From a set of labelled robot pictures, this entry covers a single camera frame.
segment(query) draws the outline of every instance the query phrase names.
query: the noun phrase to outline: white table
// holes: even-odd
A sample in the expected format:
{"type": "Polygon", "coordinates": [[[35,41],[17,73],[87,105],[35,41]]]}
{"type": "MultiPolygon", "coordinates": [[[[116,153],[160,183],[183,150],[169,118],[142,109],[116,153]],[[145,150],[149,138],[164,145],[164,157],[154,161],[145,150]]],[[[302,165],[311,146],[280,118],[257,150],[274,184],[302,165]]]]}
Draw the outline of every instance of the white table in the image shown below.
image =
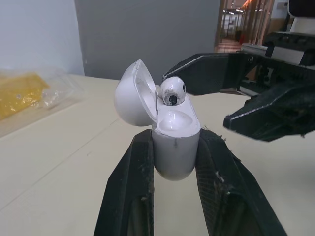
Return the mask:
{"type": "MultiPolygon", "coordinates": [[[[73,76],[86,99],[0,139],[0,235],[93,235],[107,179],[133,136],[148,127],[116,115],[118,81],[73,76]]],[[[264,143],[223,128],[247,98],[191,97],[202,125],[227,138],[254,174],[289,236],[315,232],[315,133],[264,143]]],[[[155,235],[207,235],[195,173],[155,175],[155,235]]]]}

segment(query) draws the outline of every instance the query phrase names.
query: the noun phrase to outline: earbud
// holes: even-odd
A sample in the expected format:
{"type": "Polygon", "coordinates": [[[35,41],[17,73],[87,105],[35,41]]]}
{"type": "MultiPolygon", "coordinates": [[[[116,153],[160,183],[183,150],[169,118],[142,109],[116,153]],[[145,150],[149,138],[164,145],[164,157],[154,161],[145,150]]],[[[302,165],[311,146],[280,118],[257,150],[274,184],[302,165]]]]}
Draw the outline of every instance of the earbud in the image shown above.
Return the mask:
{"type": "Polygon", "coordinates": [[[166,106],[182,104],[186,96],[186,86],[179,77],[170,77],[163,81],[160,94],[166,106]]]}

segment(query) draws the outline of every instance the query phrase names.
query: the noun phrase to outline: open lid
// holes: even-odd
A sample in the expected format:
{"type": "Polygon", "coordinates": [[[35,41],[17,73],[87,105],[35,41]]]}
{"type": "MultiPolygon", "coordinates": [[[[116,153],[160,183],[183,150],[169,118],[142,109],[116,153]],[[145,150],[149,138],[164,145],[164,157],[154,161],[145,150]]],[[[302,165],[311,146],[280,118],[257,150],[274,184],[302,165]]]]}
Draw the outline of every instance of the open lid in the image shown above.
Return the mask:
{"type": "Polygon", "coordinates": [[[158,121],[156,87],[142,60],[125,71],[115,91],[115,108],[125,122],[147,126],[158,121]]]}

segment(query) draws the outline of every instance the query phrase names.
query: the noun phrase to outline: plastic bag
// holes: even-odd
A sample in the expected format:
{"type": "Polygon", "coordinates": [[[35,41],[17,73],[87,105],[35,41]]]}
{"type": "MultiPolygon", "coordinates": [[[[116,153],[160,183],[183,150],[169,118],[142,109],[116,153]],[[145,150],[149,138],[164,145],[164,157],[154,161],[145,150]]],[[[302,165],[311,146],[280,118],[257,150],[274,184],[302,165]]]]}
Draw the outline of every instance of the plastic bag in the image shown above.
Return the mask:
{"type": "Polygon", "coordinates": [[[55,68],[0,70],[0,137],[82,99],[82,89],[55,68]]]}

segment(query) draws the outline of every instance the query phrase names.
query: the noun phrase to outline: yellow bag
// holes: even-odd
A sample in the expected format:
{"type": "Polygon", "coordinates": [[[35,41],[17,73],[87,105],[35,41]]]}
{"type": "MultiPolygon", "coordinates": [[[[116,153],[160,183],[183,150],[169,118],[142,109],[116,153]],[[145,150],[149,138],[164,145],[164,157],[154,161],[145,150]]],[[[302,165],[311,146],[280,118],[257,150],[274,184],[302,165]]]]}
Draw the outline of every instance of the yellow bag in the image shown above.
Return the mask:
{"type": "Polygon", "coordinates": [[[49,85],[36,73],[16,77],[0,76],[0,120],[5,119],[43,98],[49,85]]]}

